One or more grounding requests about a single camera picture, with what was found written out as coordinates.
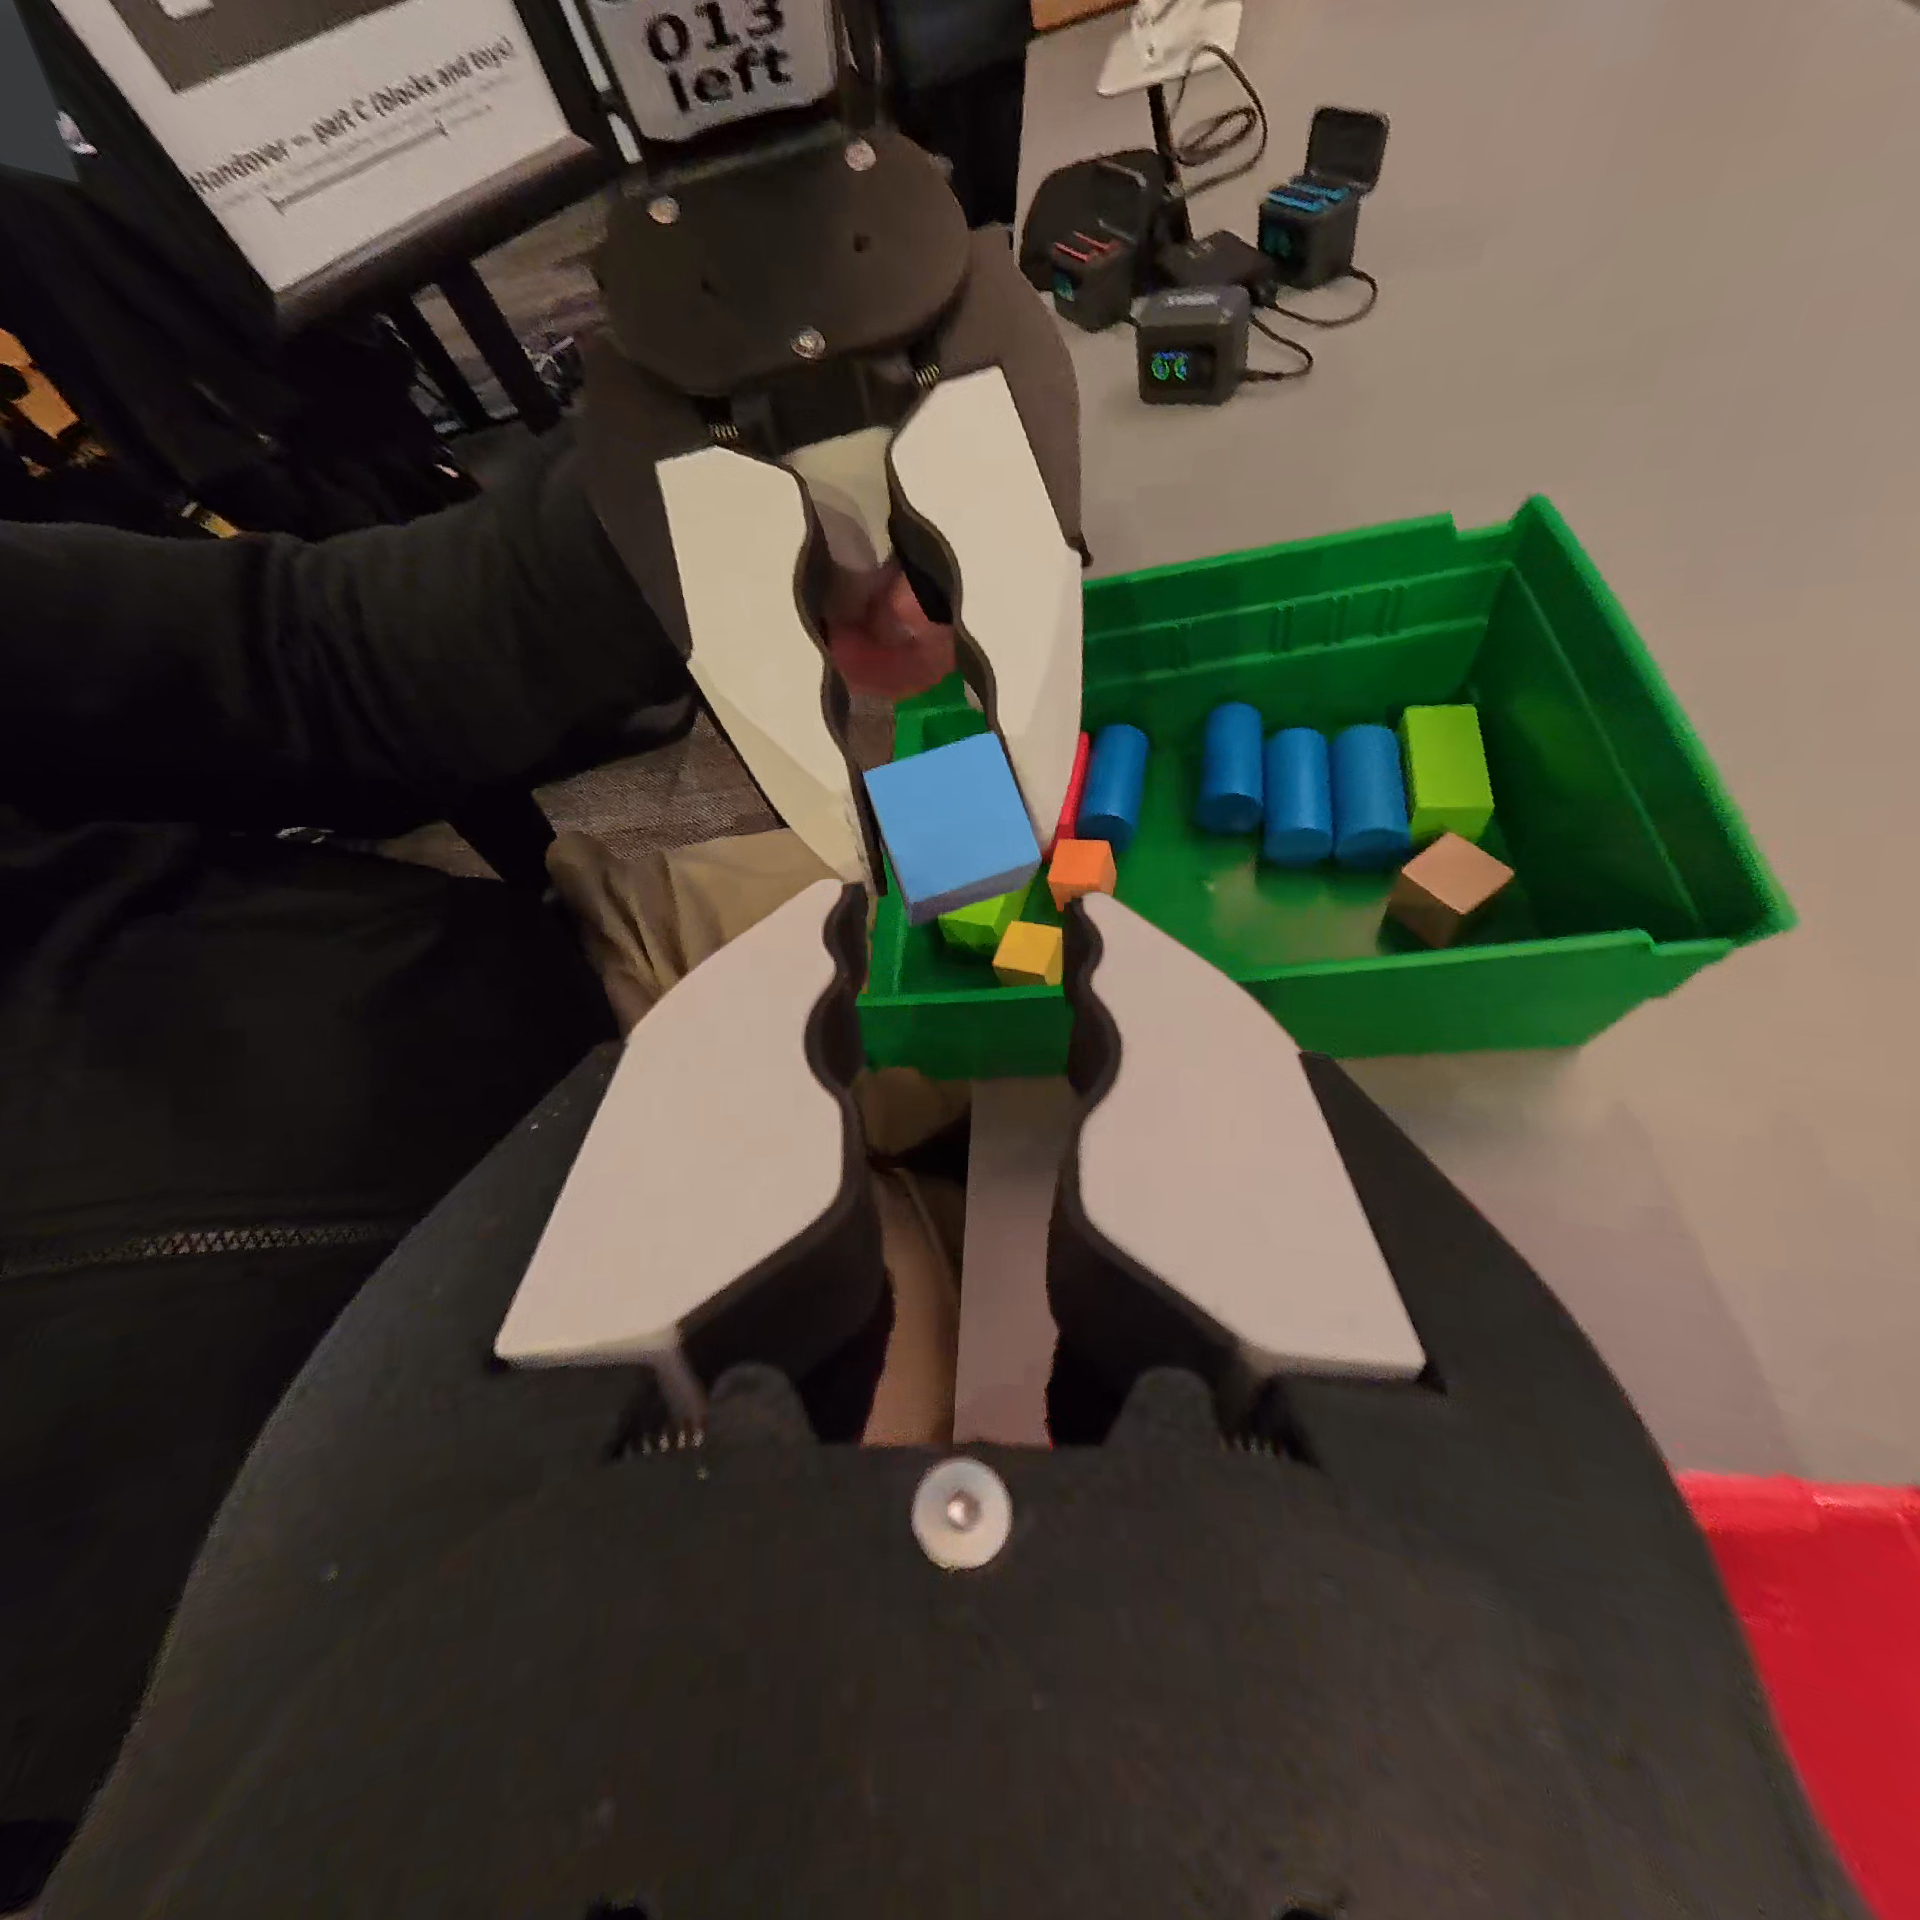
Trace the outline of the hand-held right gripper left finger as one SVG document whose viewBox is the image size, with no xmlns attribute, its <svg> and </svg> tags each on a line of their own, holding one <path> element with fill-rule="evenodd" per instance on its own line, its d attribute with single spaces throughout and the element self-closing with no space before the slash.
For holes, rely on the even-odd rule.
<svg viewBox="0 0 1920 1920">
<path fill-rule="evenodd" d="M 817 881 L 636 1024 L 498 1324 L 504 1365 L 640 1365 L 704 1403 L 741 1365 L 803 1385 L 874 1321 L 869 908 Z"/>
</svg>

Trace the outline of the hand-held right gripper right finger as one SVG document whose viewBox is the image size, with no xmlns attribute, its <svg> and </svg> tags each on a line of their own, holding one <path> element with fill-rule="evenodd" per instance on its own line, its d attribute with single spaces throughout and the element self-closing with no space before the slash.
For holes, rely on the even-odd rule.
<svg viewBox="0 0 1920 1920">
<path fill-rule="evenodd" d="M 1113 897 L 1070 905 L 1062 956 L 1050 1309 L 1073 1372 L 1121 1403 L 1179 1370 L 1221 1410 L 1282 1378 L 1418 1385 L 1425 1344 L 1304 1046 Z"/>
</svg>

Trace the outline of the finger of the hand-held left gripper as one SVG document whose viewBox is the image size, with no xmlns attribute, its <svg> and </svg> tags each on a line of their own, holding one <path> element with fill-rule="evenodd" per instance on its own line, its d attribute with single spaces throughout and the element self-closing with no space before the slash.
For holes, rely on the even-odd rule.
<svg viewBox="0 0 1920 1920">
<path fill-rule="evenodd" d="M 947 601 L 965 675 L 1050 844 L 1082 737 L 1084 569 L 1009 376 L 940 380 L 886 453 L 902 562 Z"/>
<path fill-rule="evenodd" d="M 768 809 L 842 881 L 878 883 L 848 692 L 811 598 L 826 534 L 803 481 L 737 449 L 656 464 L 689 670 Z"/>
</svg>

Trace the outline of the blue wooden cube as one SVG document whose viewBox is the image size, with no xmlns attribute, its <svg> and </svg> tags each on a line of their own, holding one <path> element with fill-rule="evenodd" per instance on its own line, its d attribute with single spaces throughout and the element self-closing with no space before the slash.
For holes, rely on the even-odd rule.
<svg viewBox="0 0 1920 1920">
<path fill-rule="evenodd" d="M 910 926 L 1020 893 L 1038 876 L 1040 838 L 997 734 L 886 761 L 861 781 Z"/>
</svg>

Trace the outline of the green plastic bin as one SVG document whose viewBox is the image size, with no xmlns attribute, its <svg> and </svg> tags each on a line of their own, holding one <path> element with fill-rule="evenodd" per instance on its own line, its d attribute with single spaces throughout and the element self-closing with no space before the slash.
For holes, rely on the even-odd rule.
<svg viewBox="0 0 1920 1920">
<path fill-rule="evenodd" d="M 1117 898 L 1336 1058 L 1566 1049 L 1667 997 L 1792 908 L 1685 709 L 1557 508 L 1242 549 L 1093 579 L 1086 731 L 1149 739 Z M 1427 949 L 1387 872 L 1281 872 L 1193 822 L 1210 713 L 1270 730 L 1390 724 L 1468 705 L 1491 852 L 1513 883 Z"/>
</svg>

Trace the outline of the red plastic bin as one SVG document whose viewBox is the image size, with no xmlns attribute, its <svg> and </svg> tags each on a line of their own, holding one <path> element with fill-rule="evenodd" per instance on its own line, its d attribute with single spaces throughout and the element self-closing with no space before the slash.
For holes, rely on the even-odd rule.
<svg viewBox="0 0 1920 1920">
<path fill-rule="evenodd" d="M 1917 1916 L 1917 1490 L 1681 1472 L 1785 1748 L 1881 1918 Z"/>
</svg>

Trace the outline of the person's left forearm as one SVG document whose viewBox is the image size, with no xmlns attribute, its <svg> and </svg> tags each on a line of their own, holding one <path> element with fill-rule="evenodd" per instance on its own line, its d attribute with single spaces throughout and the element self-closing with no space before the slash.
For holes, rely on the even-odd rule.
<svg viewBox="0 0 1920 1920">
<path fill-rule="evenodd" d="M 690 726 L 569 440 L 305 541 L 4 524 L 4 825 L 405 833 Z"/>
</svg>

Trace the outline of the person's left hand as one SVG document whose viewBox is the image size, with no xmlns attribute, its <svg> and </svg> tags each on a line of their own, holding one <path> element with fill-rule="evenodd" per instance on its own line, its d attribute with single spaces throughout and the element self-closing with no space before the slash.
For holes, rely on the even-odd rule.
<svg viewBox="0 0 1920 1920">
<path fill-rule="evenodd" d="M 956 672 L 953 627 L 923 610 L 893 564 L 836 580 L 824 636 L 840 680 L 867 699 L 896 705 Z"/>
</svg>

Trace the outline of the blue wooden cylinder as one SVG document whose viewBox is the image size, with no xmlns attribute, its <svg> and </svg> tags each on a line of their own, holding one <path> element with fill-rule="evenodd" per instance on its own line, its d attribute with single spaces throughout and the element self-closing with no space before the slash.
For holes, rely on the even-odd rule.
<svg viewBox="0 0 1920 1920">
<path fill-rule="evenodd" d="M 1402 742 L 1390 726 L 1356 724 L 1329 747 L 1333 859 L 1352 874 L 1382 874 L 1410 854 Z"/>
<path fill-rule="evenodd" d="M 1248 834 L 1265 822 L 1265 721 L 1245 701 L 1211 709 L 1204 722 L 1193 822 L 1208 834 Z"/>
<path fill-rule="evenodd" d="M 1149 739 L 1136 724 L 1116 722 L 1090 737 L 1089 766 L 1073 816 L 1074 836 L 1101 842 L 1117 854 L 1133 844 L 1147 761 Z"/>
<path fill-rule="evenodd" d="M 1261 862 L 1305 872 L 1336 846 L 1331 746 L 1309 726 L 1284 726 L 1265 742 Z"/>
</svg>

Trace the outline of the black battery charging case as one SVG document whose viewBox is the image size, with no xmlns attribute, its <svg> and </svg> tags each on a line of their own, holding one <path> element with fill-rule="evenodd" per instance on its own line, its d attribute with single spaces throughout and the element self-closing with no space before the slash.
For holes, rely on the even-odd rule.
<svg viewBox="0 0 1920 1920">
<path fill-rule="evenodd" d="M 1017 238 L 1026 283 L 1074 330 L 1133 318 L 1156 283 L 1169 165 L 1153 148 L 1070 162 L 1040 182 Z"/>
<path fill-rule="evenodd" d="M 1254 243 L 1281 289 L 1309 293 L 1353 276 L 1360 209 L 1378 185 L 1387 137 L 1382 112 L 1317 108 L 1304 168 L 1268 187 L 1257 212 Z"/>
</svg>

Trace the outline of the black power adapter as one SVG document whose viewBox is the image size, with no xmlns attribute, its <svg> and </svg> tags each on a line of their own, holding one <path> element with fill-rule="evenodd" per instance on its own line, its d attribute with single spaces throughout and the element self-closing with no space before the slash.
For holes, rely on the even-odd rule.
<svg viewBox="0 0 1920 1920">
<path fill-rule="evenodd" d="M 1164 243 L 1156 276 L 1156 285 L 1169 293 L 1242 289 L 1250 306 L 1270 306 L 1281 296 L 1281 264 L 1232 232 Z"/>
</svg>

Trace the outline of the brown wooden cube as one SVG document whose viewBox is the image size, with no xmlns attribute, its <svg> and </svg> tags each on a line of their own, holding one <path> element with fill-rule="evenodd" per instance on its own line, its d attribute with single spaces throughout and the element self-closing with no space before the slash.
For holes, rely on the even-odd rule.
<svg viewBox="0 0 1920 1920">
<path fill-rule="evenodd" d="M 1441 833 L 1397 874 L 1382 923 L 1421 949 L 1444 950 L 1461 945 L 1516 881 L 1516 872 L 1484 846 L 1461 833 Z"/>
</svg>

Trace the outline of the white printed sign board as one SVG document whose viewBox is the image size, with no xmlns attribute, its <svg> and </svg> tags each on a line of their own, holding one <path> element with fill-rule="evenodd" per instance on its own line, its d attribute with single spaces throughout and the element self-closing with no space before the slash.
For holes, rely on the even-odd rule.
<svg viewBox="0 0 1920 1920">
<path fill-rule="evenodd" d="M 606 168 L 552 4 L 21 4 L 97 161 L 139 168 L 291 318 L 486 250 Z"/>
</svg>

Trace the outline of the white stand base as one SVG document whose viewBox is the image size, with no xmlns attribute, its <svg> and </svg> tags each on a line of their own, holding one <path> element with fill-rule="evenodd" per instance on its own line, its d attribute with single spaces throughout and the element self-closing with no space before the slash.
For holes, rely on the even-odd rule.
<svg viewBox="0 0 1920 1920">
<path fill-rule="evenodd" d="M 1104 100 L 1217 70 L 1237 52 L 1244 3 L 1136 3 L 1112 42 L 1096 91 Z"/>
</svg>

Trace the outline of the tall green wooden block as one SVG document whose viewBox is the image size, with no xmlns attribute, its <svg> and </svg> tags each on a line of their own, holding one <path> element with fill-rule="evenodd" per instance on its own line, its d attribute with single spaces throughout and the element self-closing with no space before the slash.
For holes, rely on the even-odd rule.
<svg viewBox="0 0 1920 1920">
<path fill-rule="evenodd" d="M 1398 721 L 1409 838 L 1454 834 L 1481 844 L 1498 800 L 1475 705 L 1410 705 Z"/>
</svg>

